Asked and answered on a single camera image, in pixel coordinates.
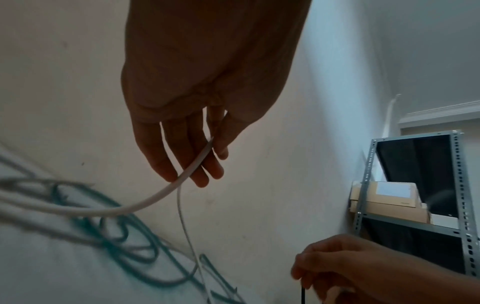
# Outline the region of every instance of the wall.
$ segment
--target wall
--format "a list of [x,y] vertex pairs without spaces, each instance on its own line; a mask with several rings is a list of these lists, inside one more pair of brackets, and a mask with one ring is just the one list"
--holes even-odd
[[[165,186],[135,146],[122,101],[127,7],[0,4],[0,141],[121,203]],[[363,174],[392,98],[373,35],[360,2],[314,1],[278,102],[232,144],[222,180],[183,187],[198,250],[268,302],[298,301],[289,275],[295,254],[348,229],[351,182]],[[174,195],[138,215],[186,248]]]
[[466,158],[468,179],[470,183],[473,211],[476,215],[477,231],[480,234],[480,119],[457,121],[445,124],[421,126],[402,129],[402,135],[461,130],[463,151]]
[[403,114],[480,100],[480,2],[367,0]]

